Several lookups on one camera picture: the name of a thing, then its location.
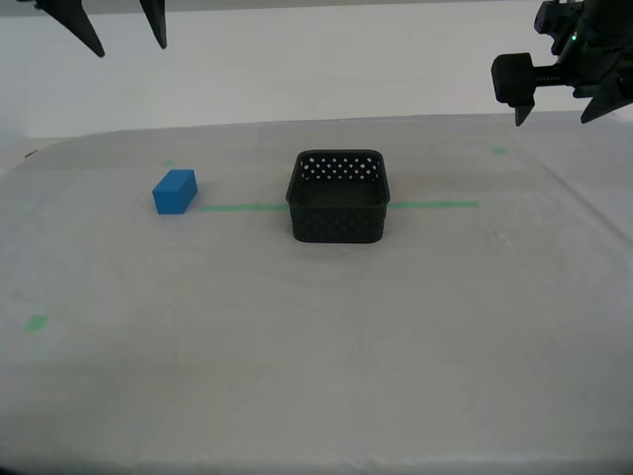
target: green tape mark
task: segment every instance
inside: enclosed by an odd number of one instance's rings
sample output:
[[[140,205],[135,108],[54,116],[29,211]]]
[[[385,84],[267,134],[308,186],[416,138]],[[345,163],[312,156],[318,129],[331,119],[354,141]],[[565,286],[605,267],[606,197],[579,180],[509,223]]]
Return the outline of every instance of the green tape mark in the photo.
[[[388,208],[394,210],[416,210],[431,208],[478,208],[477,201],[402,201],[400,203],[391,203]],[[263,205],[263,204],[246,204],[246,205],[218,205],[218,206],[201,206],[198,211],[203,213],[234,213],[237,211],[286,211],[288,205]]]
[[[48,323],[48,317],[46,315],[33,315],[29,318],[29,321],[24,325],[25,333],[36,333],[43,329]]]
[[[393,210],[421,210],[430,208],[478,208],[477,201],[402,201],[387,205]]]
[[[201,206],[198,211],[203,213],[231,213],[235,211],[285,211],[288,205],[226,205],[226,206]]]
[[[496,146],[495,148],[491,150],[491,153],[493,155],[506,155],[507,148],[505,148],[504,146]]]

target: white wall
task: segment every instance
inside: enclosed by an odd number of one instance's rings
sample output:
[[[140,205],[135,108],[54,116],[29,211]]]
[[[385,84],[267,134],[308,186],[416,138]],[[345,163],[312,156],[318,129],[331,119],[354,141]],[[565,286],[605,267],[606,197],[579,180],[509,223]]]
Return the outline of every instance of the white wall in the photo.
[[[18,132],[14,125],[0,122],[0,151],[12,148],[13,145],[21,142],[23,138],[23,134]]]
[[[98,59],[49,18],[0,19],[0,124],[29,137],[255,121],[508,112],[500,53],[552,62],[538,1],[321,7],[168,16],[161,50],[142,15],[92,21]],[[571,90],[536,110],[581,109]]]

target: blue cube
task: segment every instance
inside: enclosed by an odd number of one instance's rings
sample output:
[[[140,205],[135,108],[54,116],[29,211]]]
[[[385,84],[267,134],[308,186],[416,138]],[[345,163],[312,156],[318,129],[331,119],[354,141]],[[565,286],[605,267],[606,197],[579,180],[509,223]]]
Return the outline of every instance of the blue cube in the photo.
[[[194,170],[169,170],[152,191],[159,215],[182,215],[196,193]]]

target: black basket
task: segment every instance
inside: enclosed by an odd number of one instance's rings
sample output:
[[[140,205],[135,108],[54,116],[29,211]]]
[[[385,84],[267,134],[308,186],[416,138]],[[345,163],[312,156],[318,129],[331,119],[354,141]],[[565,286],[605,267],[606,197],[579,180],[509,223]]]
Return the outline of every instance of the black basket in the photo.
[[[376,242],[390,200],[383,156],[374,150],[304,151],[286,200],[297,240]]]

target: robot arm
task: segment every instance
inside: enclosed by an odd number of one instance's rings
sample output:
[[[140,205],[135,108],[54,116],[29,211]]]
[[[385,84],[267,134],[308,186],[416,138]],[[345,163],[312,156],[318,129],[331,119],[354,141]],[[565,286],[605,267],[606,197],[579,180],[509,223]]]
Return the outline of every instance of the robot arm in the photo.
[[[545,1],[534,29],[554,40],[555,64],[535,67],[527,52],[493,62],[497,100],[514,108],[518,126],[537,87],[571,86],[574,97],[590,97],[583,124],[633,103],[633,0]]]
[[[55,18],[70,33],[81,40],[99,57],[106,53],[101,46],[99,37],[92,28],[81,0],[18,0],[19,2],[33,2],[38,10],[43,10]],[[161,48],[167,48],[167,32],[165,27],[165,0],[140,0],[140,6],[149,21],[151,30]]]

